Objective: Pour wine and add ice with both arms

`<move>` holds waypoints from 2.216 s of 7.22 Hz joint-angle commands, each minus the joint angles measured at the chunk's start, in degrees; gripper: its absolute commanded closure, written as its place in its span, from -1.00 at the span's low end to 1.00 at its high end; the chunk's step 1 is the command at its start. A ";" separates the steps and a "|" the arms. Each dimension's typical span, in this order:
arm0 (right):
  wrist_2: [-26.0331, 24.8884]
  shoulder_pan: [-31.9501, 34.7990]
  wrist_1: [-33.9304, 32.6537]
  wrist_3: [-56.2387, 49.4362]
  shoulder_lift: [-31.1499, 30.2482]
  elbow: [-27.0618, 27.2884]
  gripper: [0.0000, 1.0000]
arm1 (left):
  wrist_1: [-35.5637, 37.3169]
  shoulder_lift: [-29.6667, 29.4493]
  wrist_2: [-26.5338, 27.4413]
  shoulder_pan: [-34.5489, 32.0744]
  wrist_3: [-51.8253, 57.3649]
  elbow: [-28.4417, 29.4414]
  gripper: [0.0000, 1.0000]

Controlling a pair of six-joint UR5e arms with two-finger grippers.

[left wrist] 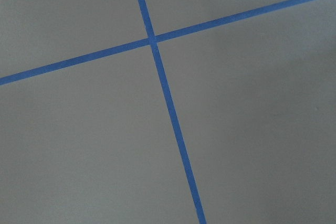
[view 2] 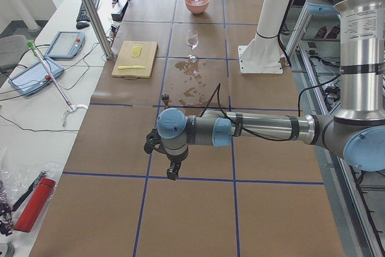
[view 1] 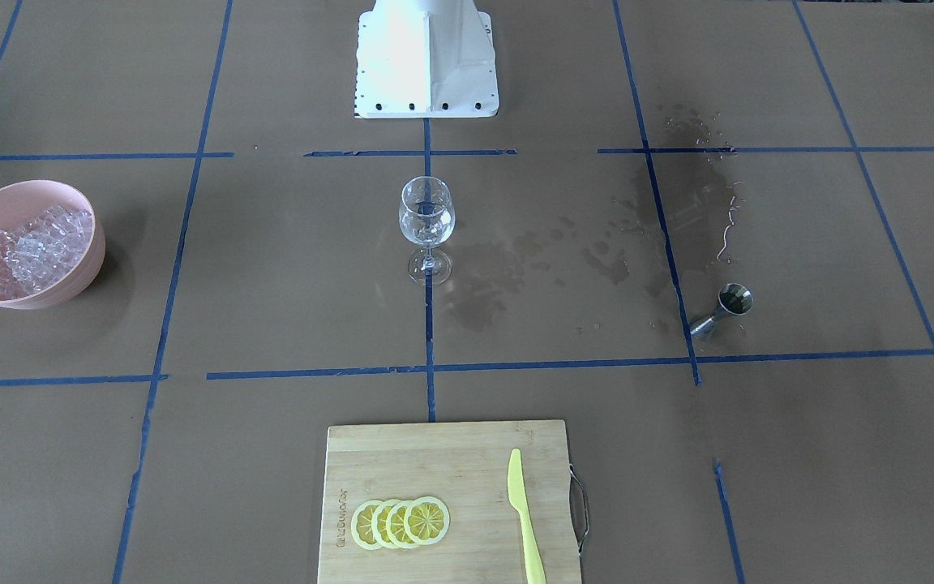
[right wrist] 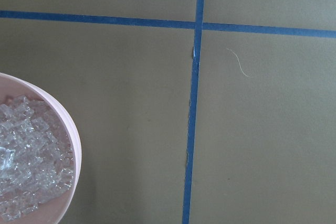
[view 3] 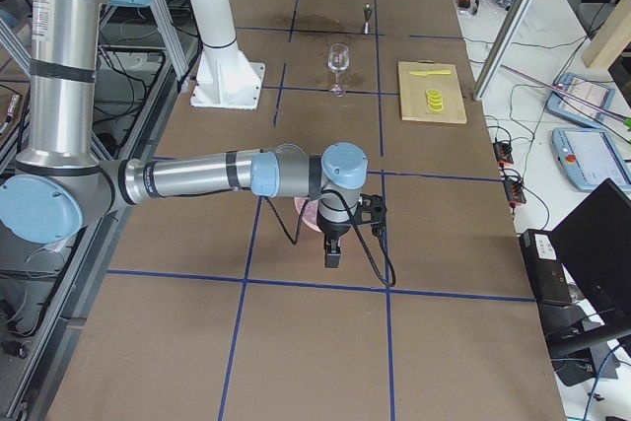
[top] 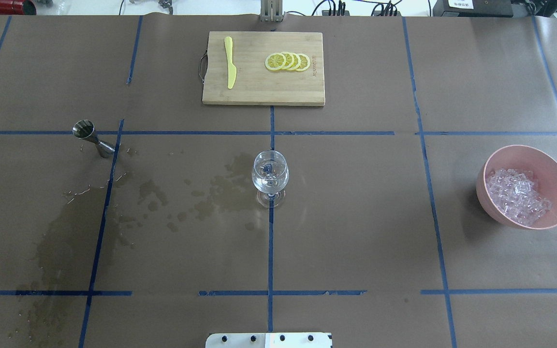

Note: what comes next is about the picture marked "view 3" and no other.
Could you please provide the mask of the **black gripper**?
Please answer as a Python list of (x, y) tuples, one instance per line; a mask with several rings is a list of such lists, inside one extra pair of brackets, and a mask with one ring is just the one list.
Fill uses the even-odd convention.
[(351, 225), (348, 221), (333, 222), (320, 218), (320, 230), (324, 235), (324, 266), (326, 268), (339, 267), (341, 259), (341, 239), (349, 232)]

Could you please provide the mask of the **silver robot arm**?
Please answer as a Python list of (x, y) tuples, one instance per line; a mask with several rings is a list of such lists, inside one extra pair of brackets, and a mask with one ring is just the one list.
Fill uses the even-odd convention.
[(189, 160), (101, 161), (91, 151), (100, 9), (151, 0), (33, 0), (31, 129), (16, 173), (1, 187), (1, 221), (14, 235), (51, 244), (118, 209), (149, 199), (245, 190), (304, 197), (317, 206), (325, 264), (341, 237), (357, 230), (368, 160), (351, 143), (320, 155), (293, 145)]

